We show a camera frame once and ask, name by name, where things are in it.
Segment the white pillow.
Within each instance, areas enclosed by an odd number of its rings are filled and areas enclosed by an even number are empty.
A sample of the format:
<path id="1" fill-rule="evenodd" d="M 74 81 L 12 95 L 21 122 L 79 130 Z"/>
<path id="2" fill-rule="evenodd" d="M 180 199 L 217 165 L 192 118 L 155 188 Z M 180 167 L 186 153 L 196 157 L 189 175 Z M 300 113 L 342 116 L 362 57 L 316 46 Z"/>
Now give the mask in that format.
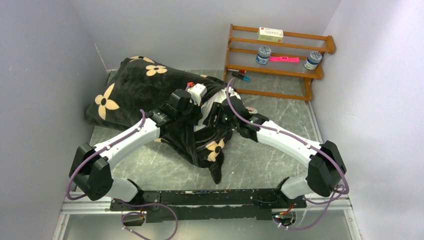
<path id="1" fill-rule="evenodd" d="M 202 118 L 198 121 L 197 125 L 193 127 L 193 131 L 197 132 L 206 126 L 203 124 L 203 122 L 206 120 L 207 116 L 209 115 L 213 103 L 222 103 L 227 98 L 226 90 L 221 89 L 219 92 L 215 93 L 209 100 L 207 100 L 202 106 L 201 106 L 201 114 Z"/>

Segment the black pillowcase with beige flowers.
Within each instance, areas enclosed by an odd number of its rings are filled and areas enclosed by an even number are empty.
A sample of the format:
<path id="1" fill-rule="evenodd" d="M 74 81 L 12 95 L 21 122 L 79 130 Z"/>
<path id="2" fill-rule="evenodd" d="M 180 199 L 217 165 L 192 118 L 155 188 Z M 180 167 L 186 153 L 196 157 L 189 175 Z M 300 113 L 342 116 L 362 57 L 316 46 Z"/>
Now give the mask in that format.
<path id="1" fill-rule="evenodd" d="M 201 107 L 227 87 L 214 76 L 178 70 L 145 56 L 125 58 L 104 90 L 86 107 L 85 120 L 92 125 L 124 131 L 141 120 L 142 111 L 162 106 L 175 90 L 185 89 L 188 83 L 206 87 Z M 194 132 L 195 125 L 174 124 L 157 141 L 169 145 L 190 164 L 208 169 L 218 184 L 222 180 L 223 149 L 233 132 L 207 126 Z"/>

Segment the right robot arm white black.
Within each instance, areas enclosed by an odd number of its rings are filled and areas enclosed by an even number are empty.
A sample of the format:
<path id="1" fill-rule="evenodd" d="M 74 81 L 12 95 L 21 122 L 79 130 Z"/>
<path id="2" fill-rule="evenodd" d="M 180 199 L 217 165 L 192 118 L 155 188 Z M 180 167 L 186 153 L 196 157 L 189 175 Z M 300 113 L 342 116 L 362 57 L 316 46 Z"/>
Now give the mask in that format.
<path id="1" fill-rule="evenodd" d="M 219 130 L 236 130 L 246 139 L 288 154 L 307 169 L 306 173 L 289 177 L 277 187 L 274 199 L 282 208 L 307 194 L 329 197 L 332 193 L 349 192 L 345 177 L 347 170 L 337 145 L 332 141 L 320 143 L 296 135 L 262 114 L 250 113 L 235 96 L 222 103 L 214 102 L 203 123 Z"/>

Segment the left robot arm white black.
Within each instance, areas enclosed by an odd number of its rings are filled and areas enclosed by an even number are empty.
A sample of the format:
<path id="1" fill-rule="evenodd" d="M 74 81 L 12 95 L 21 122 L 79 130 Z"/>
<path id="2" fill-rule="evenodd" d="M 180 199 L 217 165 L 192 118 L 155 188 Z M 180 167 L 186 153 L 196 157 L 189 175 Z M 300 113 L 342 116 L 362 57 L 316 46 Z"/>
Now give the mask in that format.
<path id="1" fill-rule="evenodd" d="M 148 113 L 142 111 L 140 121 L 115 137 L 95 146 L 87 143 L 79 146 L 69 182 L 75 183 L 83 196 L 92 201 L 111 197 L 121 200 L 130 210 L 139 209 L 144 203 L 144 191 L 130 179 L 114 177 L 112 171 L 127 155 L 169 133 L 172 125 L 195 124 L 201 118 L 202 97 L 206 92 L 201 84 L 177 89 L 162 106 Z"/>

